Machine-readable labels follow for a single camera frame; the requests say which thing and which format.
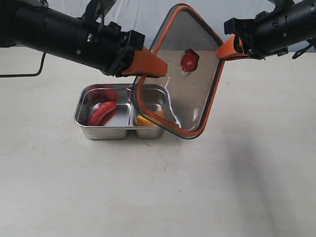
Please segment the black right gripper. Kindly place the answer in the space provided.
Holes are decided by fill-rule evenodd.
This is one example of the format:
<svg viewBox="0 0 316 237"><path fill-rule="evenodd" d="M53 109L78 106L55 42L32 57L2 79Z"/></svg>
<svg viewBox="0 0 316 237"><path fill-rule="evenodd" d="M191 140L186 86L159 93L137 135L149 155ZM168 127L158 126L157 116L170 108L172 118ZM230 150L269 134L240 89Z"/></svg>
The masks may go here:
<svg viewBox="0 0 316 237"><path fill-rule="evenodd" d="M286 15L261 12L254 19L231 18L224 23L231 37L216 51L221 60L264 59L288 53Z"/></svg>

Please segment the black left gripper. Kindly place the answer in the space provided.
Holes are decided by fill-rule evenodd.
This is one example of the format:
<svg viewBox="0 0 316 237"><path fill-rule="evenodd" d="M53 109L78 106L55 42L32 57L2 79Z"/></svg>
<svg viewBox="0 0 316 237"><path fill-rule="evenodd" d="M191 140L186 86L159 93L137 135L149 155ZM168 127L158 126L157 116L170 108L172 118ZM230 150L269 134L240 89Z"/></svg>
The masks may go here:
<svg viewBox="0 0 316 237"><path fill-rule="evenodd" d="M107 76L166 76L167 64L144 47L144 41L144 34L122 31L115 22L81 22L76 37L78 62Z"/></svg>

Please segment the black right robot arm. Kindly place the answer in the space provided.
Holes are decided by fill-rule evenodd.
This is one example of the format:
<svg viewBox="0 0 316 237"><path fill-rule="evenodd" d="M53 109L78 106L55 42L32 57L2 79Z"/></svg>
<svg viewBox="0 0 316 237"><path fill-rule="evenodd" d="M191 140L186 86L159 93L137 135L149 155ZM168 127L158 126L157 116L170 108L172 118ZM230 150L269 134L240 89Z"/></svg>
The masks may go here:
<svg viewBox="0 0 316 237"><path fill-rule="evenodd" d="M219 59L232 61L243 58L262 60L283 56L294 44L308 45L294 53L297 59L316 46L316 2L275 0L272 12L262 11L253 19L231 18L224 23L225 34L231 35L216 53Z"/></svg>

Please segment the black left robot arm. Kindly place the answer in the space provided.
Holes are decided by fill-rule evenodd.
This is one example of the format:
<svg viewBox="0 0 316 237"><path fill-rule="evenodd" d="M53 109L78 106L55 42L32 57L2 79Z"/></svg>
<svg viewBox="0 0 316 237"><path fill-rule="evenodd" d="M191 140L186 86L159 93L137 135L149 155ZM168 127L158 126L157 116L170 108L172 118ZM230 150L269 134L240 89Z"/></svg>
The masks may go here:
<svg viewBox="0 0 316 237"><path fill-rule="evenodd" d="M107 76L163 77L167 64L145 46L145 36L104 23L112 0L92 0L81 17L49 8L45 0L0 3L0 45L22 45L100 70Z"/></svg>

